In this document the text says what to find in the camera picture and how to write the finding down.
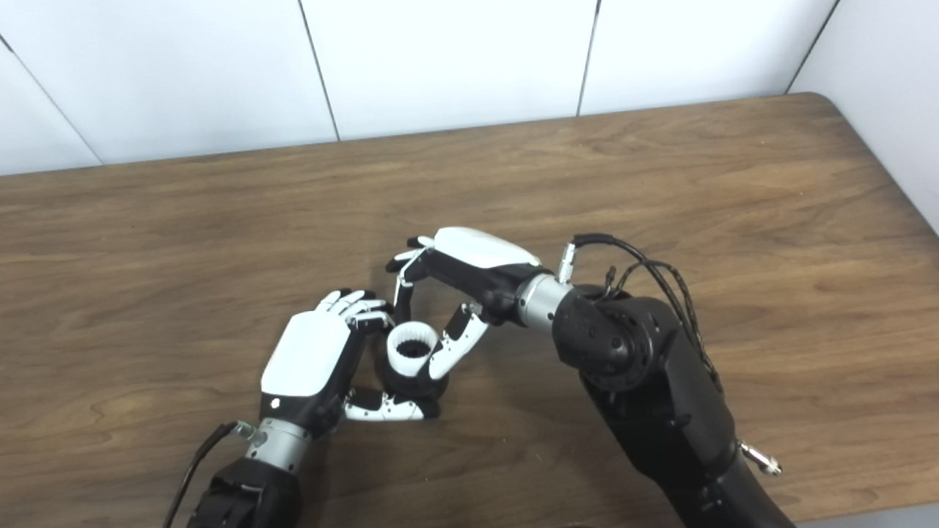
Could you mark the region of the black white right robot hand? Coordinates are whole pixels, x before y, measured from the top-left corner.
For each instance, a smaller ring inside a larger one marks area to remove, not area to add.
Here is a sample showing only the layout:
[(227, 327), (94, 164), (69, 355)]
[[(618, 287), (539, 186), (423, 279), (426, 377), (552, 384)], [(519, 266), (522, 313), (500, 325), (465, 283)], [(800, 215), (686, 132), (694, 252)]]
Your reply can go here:
[(552, 275), (528, 250), (469, 227), (443, 227), (432, 237), (412, 237), (408, 248), (385, 266), (386, 273), (396, 276), (393, 306), (397, 322), (412, 317), (414, 287), (426, 278), (471, 300), (457, 308), (431, 352), (426, 371), (434, 381), (445, 378), (490, 327), (519, 323), (519, 299), (526, 285), (541, 275)]

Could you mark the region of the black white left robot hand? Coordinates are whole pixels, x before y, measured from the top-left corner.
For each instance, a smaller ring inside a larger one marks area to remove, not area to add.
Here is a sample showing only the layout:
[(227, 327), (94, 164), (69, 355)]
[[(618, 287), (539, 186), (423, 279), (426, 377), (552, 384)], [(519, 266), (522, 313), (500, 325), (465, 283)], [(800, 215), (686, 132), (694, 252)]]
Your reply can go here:
[(292, 315), (260, 380), (259, 428), (311, 439), (343, 420), (436, 419), (440, 404), (352, 386), (370, 335), (395, 328), (388, 301), (371, 290), (333, 290), (315, 308)]

